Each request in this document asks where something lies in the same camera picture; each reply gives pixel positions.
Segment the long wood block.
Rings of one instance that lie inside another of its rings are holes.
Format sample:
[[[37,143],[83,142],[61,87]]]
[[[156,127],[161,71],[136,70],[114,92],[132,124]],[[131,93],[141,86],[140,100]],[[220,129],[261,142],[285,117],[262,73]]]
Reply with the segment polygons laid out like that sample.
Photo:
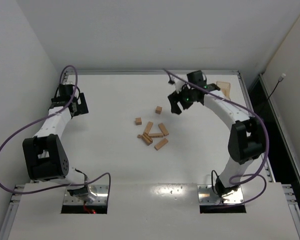
[[[161,132],[163,133],[164,136],[168,136],[169,135],[169,132],[166,128],[166,126],[163,124],[163,123],[160,123],[158,125],[159,129],[161,130]]]
[[[144,129],[144,134],[149,134],[153,126],[153,122],[149,121]]]
[[[161,140],[159,143],[157,143],[154,148],[158,151],[160,150],[162,147],[164,147],[166,144],[168,143],[168,139],[164,138],[163,140]]]
[[[150,138],[162,138],[162,137],[164,137],[164,134],[163,133],[150,133],[150,134],[148,134],[148,136],[150,137]]]

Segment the clear amber plastic box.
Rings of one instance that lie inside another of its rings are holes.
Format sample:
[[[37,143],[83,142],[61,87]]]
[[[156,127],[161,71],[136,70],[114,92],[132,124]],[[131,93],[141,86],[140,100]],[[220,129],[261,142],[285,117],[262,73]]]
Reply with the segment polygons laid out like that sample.
[[[230,83],[229,82],[224,82],[224,81],[217,81],[216,85],[221,89],[223,92],[224,96],[230,100]]]

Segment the small wood cube block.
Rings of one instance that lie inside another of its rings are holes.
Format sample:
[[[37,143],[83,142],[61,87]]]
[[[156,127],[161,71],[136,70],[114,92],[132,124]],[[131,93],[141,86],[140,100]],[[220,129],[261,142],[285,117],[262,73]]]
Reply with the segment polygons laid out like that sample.
[[[135,124],[138,126],[138,125],[141,125],[142,124],[142,119],[140,117],[137,117],[135,118]]]

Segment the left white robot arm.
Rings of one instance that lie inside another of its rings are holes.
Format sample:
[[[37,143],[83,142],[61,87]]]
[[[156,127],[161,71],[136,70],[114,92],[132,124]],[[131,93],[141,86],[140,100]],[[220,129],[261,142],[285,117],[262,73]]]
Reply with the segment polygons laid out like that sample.
[[[82,171],[71,167],[61,143],[61,136],[67,123],[75,116],[87,114],[88,108],[83,93],[73,98],[70,105],[61,110],[74,93],[73,84],[60,84],[48,114],[52,117],[45,120],[40,130],[23,141],[23,151],[30,179],[66,185],[67,192],[86,203],[97,198],[97,190],[92,185],[77,186],[88,182]]]

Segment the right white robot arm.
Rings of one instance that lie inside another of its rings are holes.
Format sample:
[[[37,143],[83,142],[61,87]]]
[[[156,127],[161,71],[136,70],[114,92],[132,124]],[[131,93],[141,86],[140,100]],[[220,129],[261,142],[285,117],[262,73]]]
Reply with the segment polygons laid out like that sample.
[[[229,160],[217,176],[212,190],[216,195],[235,191],[252,161],[265,152],[265,135],[260,121],[229,103],[221,88],[207,83],[202,71],[187,74],[187,82],[172,76],[168,83],[175,91],[168,96],[171,112],[180,115],[194,103],[201,103],[215,113],[230,130],[228,141]]]

